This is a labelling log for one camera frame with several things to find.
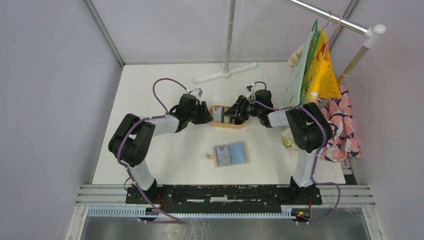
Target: yellow bag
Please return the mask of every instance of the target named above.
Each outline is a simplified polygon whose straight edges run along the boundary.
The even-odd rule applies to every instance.
[[[306,89],[305,103],[315,102],[317,97],[329,99],[338,98],[341,95],[334,75],[329,51],[327,50],[325,56],[323,56],[326,42],[326,33],[325,31],[321,31],[318,39],[318,47],[313,55],[314,58],[310,64],[309,73],[306,78],[309,86]]]

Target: white wall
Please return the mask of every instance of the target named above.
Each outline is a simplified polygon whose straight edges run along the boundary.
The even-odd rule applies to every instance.
[[[60,240],[120,68],[82,0],[2,0],[0,30],[0,239]]]
[[[353,20],[387,33],[346,80],[362,158],[387,239],[423,239],[424,1],[363,0]],[[331,56],[340,73],[364,38],[344,31]]]
[[[93,2],[127,63],[224,61],[229,0]],[[342,14],[349,0],[307,2]],[[287,60],[316,18],[283,0],[237,0],[231,60]]]

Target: gray floor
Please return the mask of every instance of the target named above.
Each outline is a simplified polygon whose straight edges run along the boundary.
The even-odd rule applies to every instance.
[[[314,209],[312,219],[327,213]],[[187,218],[181,224],[144,224],[135,218],[88,217],[83,240],[368,240],[362,210],[338,209],[326,220],[296,226],[286,219]]]

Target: black metal plate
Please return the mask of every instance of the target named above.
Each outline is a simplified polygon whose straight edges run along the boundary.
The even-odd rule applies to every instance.
[[[127,204],[147,204],[134,186],[128,188],[128,193],[125,201]],[[277,185],[162,185],[148,191],[149,200],[156,204],[159,194],[166,203],[167,213],[281,213],[281,205],[308,205],[309,197],[312,205],[323,204],[317,187],[310,195],[292,199],[288,187]],[[210,201],[216,197],[243,201]]]

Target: pink and navy patterned cloth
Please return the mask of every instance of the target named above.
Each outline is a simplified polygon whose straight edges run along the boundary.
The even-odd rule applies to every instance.
[[[328,140],[321,158],[332,162],[341,162],[347,157],[361,156],[352,125],[351,101],[349,100],[348,90],[344,85],[340,85],[339,88],[341,96],[332,98],[321,109],[333,132],[333,136]]]

